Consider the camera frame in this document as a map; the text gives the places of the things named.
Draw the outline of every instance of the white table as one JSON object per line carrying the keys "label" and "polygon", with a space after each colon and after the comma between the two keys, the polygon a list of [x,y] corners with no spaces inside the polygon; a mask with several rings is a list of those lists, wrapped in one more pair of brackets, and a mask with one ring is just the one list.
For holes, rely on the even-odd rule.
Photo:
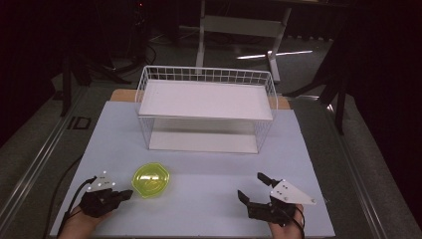
{"label": "white table", "polygon": [[134,192],[97,228],[95,236],[269,237],[267,223],[249,219],[246,206],[237,198],[240,189],[252,201],[270,201],[271,188],[257,179],[260,171],[286,179],[316,199],[317,205],[305,206],[307,237],[334,236],[293,111],[277,112],[259,154],[183,152],[147,150],[134,103],[122,102],[105,104],[51,235],[57,235],[63,214],[83,181],[106,170],[116,182],[113,190],[132,189],[133,174],[148,162],[160,162],[171,173],[165,191],[150,199]]}

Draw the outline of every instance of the black cable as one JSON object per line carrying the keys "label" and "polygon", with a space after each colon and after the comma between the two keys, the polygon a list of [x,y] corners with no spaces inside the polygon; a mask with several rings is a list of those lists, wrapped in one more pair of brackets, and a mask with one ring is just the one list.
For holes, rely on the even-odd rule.
{"label": "black cable", "polygon": [[304,213],[302,212],[302,210],[301,210],[301,209],[299,209],[299,207],[296,207],[296,210],[298,210],[298,211],[301,213],[302,218],[303,218],[303,221],[304,221],[304,225],[303,225],[302,227],[303,227],[303,228],[305,228],[305,215],[304,215]]}
{"label": "black cable", "polygon": [[152,53],[153,53],[153,58],[152,58],[152,60],[151,60],[150,62],[148,62],[149,60],[147,60],[147,59],[145,58],[145,62],[146,62],[146,64],[148,64],[148,65],[153,65],[153,64],[154,64],[154,62],[155,62],[155,59],[156,59],[156,57],[157,57],[157,52],[155,52],[155,49],[153,49],[151,46],[149,46],[149,44],[148,44],[148,45],[146,45],[146,47],[147,47],[147,48],[149,48],[149,49],[151,49],[151,51],[152,51]]}
{"label": "black cable", "polygon": [[80,192],[81,192],[81,190],[85,187],[85,185],[93,183],[93,182],[96,180],[96,178],[97,178],[97,177],[96,177],[96,176],[94,176],[93,178],[90,178],[90,179],[86,180],[85,182],[83,182],[83,183],[82,183],[82,184],[78,187],[77,191],[76,191],[76,192],[75,192],[75,194],[74,194],[74,197],[72,198],[71,204],[69,204],[68,211],[67,211],[67,212],[65,212],[65,215],[63,216],[62,223],[61,223],[60,228],[59,228],[59,232],[57,233],[57,236],[58,236],[58,237],[59,237],[59,236],[60,236],[60,234],[62,233],[62,230],[63,230],[63,228],[64,228],[64,226],[65,226],[65,224],[66,224],[66,221],[67,221],[69,218],[71,218],[71,211],[72,211],[72,208],[73,208],[73,206],[74,206],[75,201],[77,200],[77,197],[78,197],[79,193],[80,193]]}
{"label": "black cable", "polygon": [[53,196],[50,202],[50,208],[49,208],[49,212],[47,214],[47,222],[46,222],[46,227],[44,229],[44,234],[43,234],[43,238],[47,237],[47,232],[49,230],[49,226],[50,226],[50,219],[52,216],[52,211],[53,211],[53,206],[54,206],[54,201],[56,199],[57,196],[57,192],[59,191],[59,187],[62,184],[63,180],[65,179],[66,175],[68,174],[68,172],[77,164],[77,162],[79,162],[82,159],[82,155],[79,156],[67,169],[66,171],[63,173],[62,177],[59,179],[59,182],[56,185],[56,188],[53,192]]}
{"label": "black cable", "polygon": [[302,215],[302,218],[304,219],[304,226],[301,226],[301,224],[299,224],[299,222],[297,221],[297,220],[295,220],[295,218],[293,218],[293,217],[291,217],[285,210],[283,210],[283,209],[281,209],[281,208],[279,208],[279,210],[278,211],[281,211],[283,214],[285,214],[285,216],[287,216],[287,217],[289,217],[291,220],[292,220],[292,222],[298,227],[298,229],[301,231],[301,236],[302,236],[302,239],[305,239],[305,231],[304,231],[304,228],[305,228],[305,216],[304,216],[304,213],[302,212],[302,210],[301,209],[299,209],[298,207],[296,207],[296,209],[301,213],[301,215]]}

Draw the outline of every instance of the transparent yellow bowl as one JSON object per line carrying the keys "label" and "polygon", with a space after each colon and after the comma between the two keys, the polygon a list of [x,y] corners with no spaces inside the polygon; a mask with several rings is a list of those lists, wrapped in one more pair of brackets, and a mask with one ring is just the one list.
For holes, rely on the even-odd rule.
{"label": "transparent yellow bowl", "polygon": [[133,176],[132,186],[143,198],[160,194],[170,180],[170,173],[158,162],[140,167]]}

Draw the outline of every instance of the white shelf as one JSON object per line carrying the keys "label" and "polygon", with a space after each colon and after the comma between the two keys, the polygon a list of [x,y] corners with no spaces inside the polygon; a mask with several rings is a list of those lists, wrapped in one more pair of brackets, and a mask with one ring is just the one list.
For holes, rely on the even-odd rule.
{"label": "white shelf", "polygon": [[273,120],[264,86],[148,80],[140,117]]}

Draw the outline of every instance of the wire basket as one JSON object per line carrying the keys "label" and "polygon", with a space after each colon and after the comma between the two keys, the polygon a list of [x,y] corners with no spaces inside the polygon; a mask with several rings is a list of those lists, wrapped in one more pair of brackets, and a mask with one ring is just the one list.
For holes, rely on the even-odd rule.
{"label": "wire basket", "polygon": [[[149,143],[151,142],[154,122],[157,117],[142,116],[139,112],[142,107],[141,103],[143,101],[144,93],[150,80],[260,86],[265,89],[267,94],[268,106],[271,109],[273,119],[275,118],[276,110],[278,109],[277,94],[270,72],[218,68],[146,66],[140,77],[135,102],[143,137],[148,148]],[[271,124],[271,121],[254,121],[254,132],[258,151],[264,144]]]}

